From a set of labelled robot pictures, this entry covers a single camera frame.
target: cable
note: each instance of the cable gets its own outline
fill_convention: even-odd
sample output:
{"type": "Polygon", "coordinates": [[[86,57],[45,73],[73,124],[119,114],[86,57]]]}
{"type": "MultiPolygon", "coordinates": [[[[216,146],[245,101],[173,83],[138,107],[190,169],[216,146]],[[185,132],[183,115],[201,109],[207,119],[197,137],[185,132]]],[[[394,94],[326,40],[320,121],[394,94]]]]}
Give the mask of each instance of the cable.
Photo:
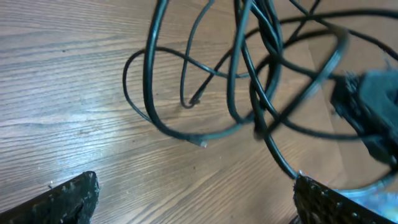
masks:
{"type": "MultiPolygon", "coordinates": [[[[381,138],[381,136],[378,134],[347,135],[347,134],[332,134],[332,133],[324,133],[321,131],[315,131],[294,124],[293,122],[289,121],[288,116],[298,107],[299,104],[301,104],[305,99],[309,98],[311,93],[313,93],[313,91],[316,90],[326,79],[341,80],[342,78],[344,78],[344,75],[335,74],[333,73],[333,71],[335,67],[338,65],[341,58],[343,57],[345,49],[348,45],[348,34],[355,35],[356,37],[359,37],[363,40],[366,40],[372,44],[377,45],[383,51],[389,54],[392,58],[398,60],[397,52],[395,52],[392,48],[380,42],[379,40],[370,37],[368,35],[361,34],[354,30],[345,29],[344,27],[336,26],[329,22],[325,22],[324,19],[334,18],[334,17],[346,17],[346,16],[383,16],[383,17],[398,19],[398,12],[383,10],[383,9],[362,9],[362,10],[350,10],[350,11],[338,11],[338,12],[328,12],[323,14],[314,14],[316,7],[320,3],[320,0],[315,1],[315,4],[312,6],[309,12],[294,0],[290,0],[290,2],[292,2],[296,7],[298,7],[305,14],[305,16],[292,17],[288,19],[279,20],[275,12],[272,0],[255,0],[255,1],[243,0],[242,6],[240,0],[234,0],[234,15],[235,15],[237,28],[234,36],[233,47],[223,55],[223,57],[217,63],[215,68],[210,68],[189,57],[189,52],[193,42],[195,31],[201,19],[203,18],[205,13],[209,10],[210,6],[213,4],[213,0],[208,1],[208,4],[203,8],[201,13],[195,20],[195,23],[191,29],[191,33],[187,42],[187,48],[185,50],[185,54],[173,49],[157,46],[157,39],[159,36],[162,19],[165,14],[167,5],[169,3],[168,0],[158,0],[155,7],[155,13],[152,18],[152,23],[150,25],[150,32],[147,38],[145,49],[139,50],[138,52],[133,54],[126,62],[123,70],[123,92],[127,99],[127,102],[132,106],[132,108],[135,111],[137,111],[138,114],[140,114],[144,119],[152,122],[164,134],[167,134],[177,139],[191,141],[191,142],[201,142],[209,139],[223,138],[229,134],[234,133],[235,131],[240,129],[244,124],[254,122],[255,133],[257,134],[258,137],[263,138],[275,161],[278,163],[280,168],[292,179],[296,178],[297,173],[296,171],[294,171],[293,168],[291,168],[291,166],[289,166],[287,161],[283,158],[282,154],[279,152],[271,136],[271,134],[280,126],[280,124],[284,124],[295,131],[298,131],[302,134],[314,136],[316,138],[344,140],[344,141],[359,140],[359,139],[362,141],[368,141],[375,138],[381,138]],[[251,30],[245,35],[244,30],[246,28],[250,12],[252,12],[255,15],[255,17],[258,19],[259,27],[251,30]],[[302,29],[302,27],[305,25],[307,21],[310,20],[323,24],[325,26],[325,29],[316,30],[313,32],[306,32],[304,34],[299,35],[299,32],[302,29]],[[293,32],[293,34],[287,39],[288,41],[283,43],[284,38],[282,36],[281,26],[292,22],[299,22],[300,25],[293,32]],[[257,33],[261,35],[262,42],[264,43],[264,46],[268,50],[269,55],[264,57],[264,59],[261,60],[257,66],[254,66],[249,54],[249,50],[246,45],[246,40],[257,33]],[[283,57],[283,51],[285,48],[294,45],[301,40],[307,40],[321,35],[335,36],[337,39],[337,44],[335,46],[335,49],[331,52],[327,60],[324,61],[319,70],[313,71],[307,68],[299,67],[298,65],[287,61],[283,57]],[[169,127],[167,127],[160,120],[159,115],[156,112],[153,93],[152,93],[152,77],[153,77],[155,51],[168,52],[183,59],[183,69],[180,80],[180,102],[182,106],[186,109],[193,108],[197,103],[199,103],[200,98],[202,94],[204,94],[207,85],[209,84],[209,82],[211,82],[211,80],[215,76],[226,78],[227,79],[226,95],[227,95],[228,111],[236,123],[222,131],[216,131],[212,133],[182,133],[180,131],[170,129],[169,127]],[[236,71],[238,69],[240,52],[243,55],[243,59],[248,69],[248,72],[243,74],[236,74],[236,71]],[[145,115],[142,111],[139,110],[137,106],[134,105],[134,103],[129,97],[127,90],[127,70],[132,61],[141,54],[144,54],[142,87],[143,87],[145,108],[148,115],[145,115]],[[219,69],[229,57],[231,57],[231,60],[229,63],[228,73],[225,74],[219,72],[219,69]],[[209,76],[199,87],[199,89],[193,94],[188,104],[186,104],[184,102],[184,82],[185,82],[185,75],[187,71],[188,62],[208,72],[209,76]],[[258,75],[260,74],[262,69],[266,66],[269,67],[267,74],[267,81],[265,85],[262,86],[258,79],[258,75]],[[280,80],[282,66],[285,66],[295,72],[306,75],[310,77],[311,80],[307,83],[307,85],[305,85],[302,88],[301,92],[293,98],[293,100],[284,108],[284,110],[282,110],[279,113],[278,111],[276,111],[271,102],[275,95],[275,91],[277,89],[280,80]],[[253,110],[250,111],[246,116],[242,117],[236,111],[236,106],[234,102],[234,89],[235,89],[235,79],[244,78],[244,77],[250,77],[251,79],[249,92],[250,92],[250,100],[253,110]],[[265,122],[264,115],[266,112],[269,112],[270,115],[274,118],[274,121],[270,125],[267,125],[267,123],[265,122]]],[[[358,192],[369,192],[370,190],[379,189],[378,187],[382,185],[380,183],[385,184],[386,181],[389,180],[395,174],[396,174],[396,168],[392,167],[392,171],[390,172],[390,174],[385,175],[378,181],[373,182],[372,184],[366,187],[363,187],[359,190],[358,189],[355,190],[353,194],[358,194],[358,192]]]]}

